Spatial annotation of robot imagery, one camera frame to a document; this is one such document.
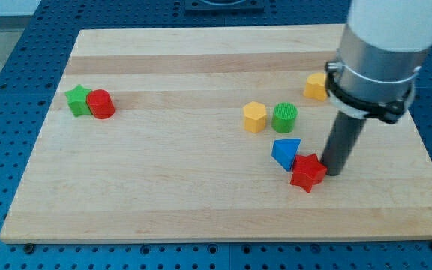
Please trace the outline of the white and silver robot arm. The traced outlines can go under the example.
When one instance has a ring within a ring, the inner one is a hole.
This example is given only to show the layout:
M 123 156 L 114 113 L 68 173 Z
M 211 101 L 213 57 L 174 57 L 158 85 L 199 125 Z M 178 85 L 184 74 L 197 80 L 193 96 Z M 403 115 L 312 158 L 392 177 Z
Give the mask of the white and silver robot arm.
M 416 77 L 432 46 L 432 0 L 352 0 L 325 88 L 337 108 L 321 157 L 341 173 L 368 119 L 395 124 L 416 94 Z

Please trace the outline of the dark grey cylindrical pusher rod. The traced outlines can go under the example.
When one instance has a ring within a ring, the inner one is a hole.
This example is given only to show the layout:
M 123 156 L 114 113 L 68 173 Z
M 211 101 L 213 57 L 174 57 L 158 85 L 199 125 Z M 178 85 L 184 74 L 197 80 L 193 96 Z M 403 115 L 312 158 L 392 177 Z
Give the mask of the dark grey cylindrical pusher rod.
M 365 118 L 353 118 L 343 112 L 337 114 L 320 159 L 327 168 L 327 176 L 341 174 L 365 123 Z

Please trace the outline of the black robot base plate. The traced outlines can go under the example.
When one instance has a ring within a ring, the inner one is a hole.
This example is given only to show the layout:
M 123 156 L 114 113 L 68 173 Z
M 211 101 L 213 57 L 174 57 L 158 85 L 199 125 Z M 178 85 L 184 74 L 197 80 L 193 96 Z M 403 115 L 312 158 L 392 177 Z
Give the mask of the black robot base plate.
M 263 11 L 264 0 L 184 0 L 186 12 Z

